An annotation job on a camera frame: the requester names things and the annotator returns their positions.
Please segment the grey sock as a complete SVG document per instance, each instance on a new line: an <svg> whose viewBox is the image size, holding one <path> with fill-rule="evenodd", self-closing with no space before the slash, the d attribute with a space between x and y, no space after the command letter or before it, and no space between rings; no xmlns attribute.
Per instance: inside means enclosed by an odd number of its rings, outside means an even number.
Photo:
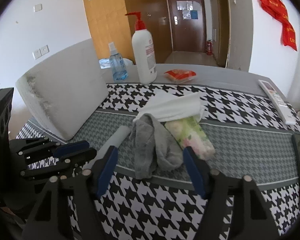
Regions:
<svg viewBox="0 0 300 240"><path fill-rule="evenodd" d="M149 179L156 169L173 171L183 164L183 152L171 133L153 115L133 121L130 134L136 179Z"/></svg>

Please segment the red hanging bags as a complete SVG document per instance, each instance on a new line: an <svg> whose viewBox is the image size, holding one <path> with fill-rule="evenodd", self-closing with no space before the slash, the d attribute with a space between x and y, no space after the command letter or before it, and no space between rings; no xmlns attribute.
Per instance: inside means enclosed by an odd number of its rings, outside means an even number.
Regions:
<svg viewBox="0 0 300 240"><path fill-rule="evenodd" d="M281 0L259 0L261 8L282 24L282 43L297 51L296 34L288 18L288 11Z"/></svg>

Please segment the white wall switch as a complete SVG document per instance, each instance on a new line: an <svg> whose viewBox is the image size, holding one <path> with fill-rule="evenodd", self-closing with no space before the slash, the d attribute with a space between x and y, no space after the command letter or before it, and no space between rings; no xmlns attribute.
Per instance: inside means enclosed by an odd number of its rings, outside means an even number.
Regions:
<svg viewBox="0 0 300 240"><path fill-rule="evenodd" d="M34 12L39 12L43 9L43 5L40 3L40 4L36 4L34 7L33 7L33 10Z"/></svg>

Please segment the white remote control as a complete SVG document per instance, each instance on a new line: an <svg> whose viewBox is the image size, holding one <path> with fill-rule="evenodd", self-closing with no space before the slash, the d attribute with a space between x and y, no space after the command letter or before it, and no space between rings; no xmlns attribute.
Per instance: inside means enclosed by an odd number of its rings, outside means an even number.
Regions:
<svg viewBox="0 0 300 240"><path fill-rule="evenodd" d="M275 90L275 88L268 81L258 80L258 83L260 87L263 89L263 91L270 98L271 102L273 103L274 107L278 111L285 125L290 125L290 126L295 125L296 119L291 113L288 105L284 102L284 100L281 98L281 96Z"/></svg>

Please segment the houndstooth tablecloth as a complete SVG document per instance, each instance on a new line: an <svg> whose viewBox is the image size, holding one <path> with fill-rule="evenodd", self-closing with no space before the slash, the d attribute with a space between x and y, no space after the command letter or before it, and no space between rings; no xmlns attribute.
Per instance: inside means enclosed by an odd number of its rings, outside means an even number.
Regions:
<svg viewBox="0 0 300 240"><path fill-rule="evenodd" d="M211 170L243 184L249 175L264 197L255 204L280 235L300 215L299 172L293 134L300 134L300 118L290 113L286 125L268 97L206 85L110 83L109 95L72 141L86 140L101 148L120 126L131 126L137 111L163 90L175 96L197 92L205 112L200 127L215 148L200 161L187 144L183 163L172 171L156 168L151 178L138 179L134 169L133 139L118 149L118 161L103 196L95 205L107 239L193 239L207 206L204 180Z"/></svg>

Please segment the wooden wardrobe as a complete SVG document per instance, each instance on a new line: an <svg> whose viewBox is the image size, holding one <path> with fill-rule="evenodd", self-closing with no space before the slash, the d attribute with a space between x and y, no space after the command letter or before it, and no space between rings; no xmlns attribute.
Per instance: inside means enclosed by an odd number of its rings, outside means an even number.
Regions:
<svg viewBox="0 0 300 240"><path fill-rule="evenodd" d="M131 12L141 12L141 19L150 31L157 63L164 63L172 52L170 20L167 0L83 0L85 14L99 59L110 55L108 44L114 42L119 53L134 60L132 36L136 17Z"/></svg>

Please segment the red snack packet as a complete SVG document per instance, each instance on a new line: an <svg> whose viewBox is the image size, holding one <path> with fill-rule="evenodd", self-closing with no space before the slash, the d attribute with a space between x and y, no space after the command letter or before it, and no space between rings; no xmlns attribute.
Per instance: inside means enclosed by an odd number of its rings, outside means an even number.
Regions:
<svg viewBox="0 0 300 240"><path fill-rule="evenodd" d="M164 77L173 83L185 83L193 80L197 74L192 70L173 69L164 73Z"/></svg>

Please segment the red fire extinguisher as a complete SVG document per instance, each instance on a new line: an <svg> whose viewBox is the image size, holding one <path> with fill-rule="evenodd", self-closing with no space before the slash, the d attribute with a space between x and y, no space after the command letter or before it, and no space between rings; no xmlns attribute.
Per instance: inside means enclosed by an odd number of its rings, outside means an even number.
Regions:
<svg viewBox="0 0 300 240"><path fill-rule="evenodd" d="M213 41L207 40L206 42L206 54L211 56L213 55Z"/></svg>

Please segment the white towel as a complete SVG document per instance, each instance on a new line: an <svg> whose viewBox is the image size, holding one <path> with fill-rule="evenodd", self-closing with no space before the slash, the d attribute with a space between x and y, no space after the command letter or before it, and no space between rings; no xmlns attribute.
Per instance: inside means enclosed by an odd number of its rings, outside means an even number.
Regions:
<svg viewBox="0 0 300 240"><path fill-rule="evenodd" d="M204 111L205 106L201 102L198 92L187 92L186 95L176 96L159 90L139 109L139 113L133 121L140 119L144 114L150 114L159 122L189 117L194 117L199 122Z"/></svg>

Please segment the floral tissue pack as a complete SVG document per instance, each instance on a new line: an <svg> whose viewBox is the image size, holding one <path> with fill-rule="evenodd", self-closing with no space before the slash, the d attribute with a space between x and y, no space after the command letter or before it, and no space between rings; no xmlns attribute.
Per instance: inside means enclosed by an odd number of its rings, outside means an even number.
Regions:
<svg viewBox="0 0 300 240"><path fill-rule="evenodd" d="M199 159L208 160L215 154L213 144L193 116L168 121L164 126L182 149L192 147Z"/></svg>

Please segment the dark brown entrance door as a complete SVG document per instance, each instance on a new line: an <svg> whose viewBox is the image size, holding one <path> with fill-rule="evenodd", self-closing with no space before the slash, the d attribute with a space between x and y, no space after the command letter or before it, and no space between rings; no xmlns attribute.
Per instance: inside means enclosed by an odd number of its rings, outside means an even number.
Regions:
<svg viewBox="0 0 300 240"><path fill-rule="evenodd" d="M174 51L205 52L204 0L167 0Z"/></svg>

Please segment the white foam box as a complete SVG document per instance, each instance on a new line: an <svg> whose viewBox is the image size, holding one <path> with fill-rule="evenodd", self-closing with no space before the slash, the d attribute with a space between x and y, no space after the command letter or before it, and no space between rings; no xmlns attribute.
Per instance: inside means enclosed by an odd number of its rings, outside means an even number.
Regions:
<svg viewBox="0 0 300 240"><path fill-rule="evenodd" d="M40 126L65 141L75 136L108 96L91 39L38 63L15 85Z"/></svg>

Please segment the white foam roll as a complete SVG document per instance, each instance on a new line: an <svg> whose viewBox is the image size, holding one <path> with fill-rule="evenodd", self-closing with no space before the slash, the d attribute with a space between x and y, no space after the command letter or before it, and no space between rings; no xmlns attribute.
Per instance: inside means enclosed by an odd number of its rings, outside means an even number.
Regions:
<svg viewBox="0 0 300 240"><path fill-rule="evenodd" d="M116 130L116 132L98 150L96 157L85 164L83 166L83 169L91 169L97 160L102 159L106 155L106 152L110 146L115 146L118 148L130 133L131 129L128 126L120 126Z"/></svg>

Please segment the blue spray bottle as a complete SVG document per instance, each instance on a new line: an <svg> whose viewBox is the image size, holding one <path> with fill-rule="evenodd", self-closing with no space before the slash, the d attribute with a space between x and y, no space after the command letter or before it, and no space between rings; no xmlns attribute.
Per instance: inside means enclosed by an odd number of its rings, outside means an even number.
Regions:
<svg viewBox="0 0 300 240"><path fill-rule="evenodd" d="M114 81L125 80L128 77L126 66L122 55L117 51L114 42L108 44L110 51L110 68Z"/></svg>

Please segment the white pump bottle red cap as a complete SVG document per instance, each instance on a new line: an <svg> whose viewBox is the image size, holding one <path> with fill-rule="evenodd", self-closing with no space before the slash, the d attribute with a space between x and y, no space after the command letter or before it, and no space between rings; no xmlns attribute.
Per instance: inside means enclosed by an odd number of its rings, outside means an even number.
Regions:
<svg viewBox="0 0 300 240"><path fill-rule="evenodd" d="M143 85L149 85L157 78L153 37L141 19L141 12L129 12L125 15L136 17L135 32L132 36L134 59L140 82Z"/></svg>

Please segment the white wall socket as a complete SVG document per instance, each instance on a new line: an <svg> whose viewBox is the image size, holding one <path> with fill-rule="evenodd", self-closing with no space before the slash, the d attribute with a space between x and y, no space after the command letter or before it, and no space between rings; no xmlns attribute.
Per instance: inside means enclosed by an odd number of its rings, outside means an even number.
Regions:
<svg viewBox="0 0 300 240"><path fill-rule="evenodd" d="M35 60L39 59L43 55L46 55L49 52L49 47L48 45L43 46L42 48L39 48L35 51L32 52L33 58Z"/></svg>

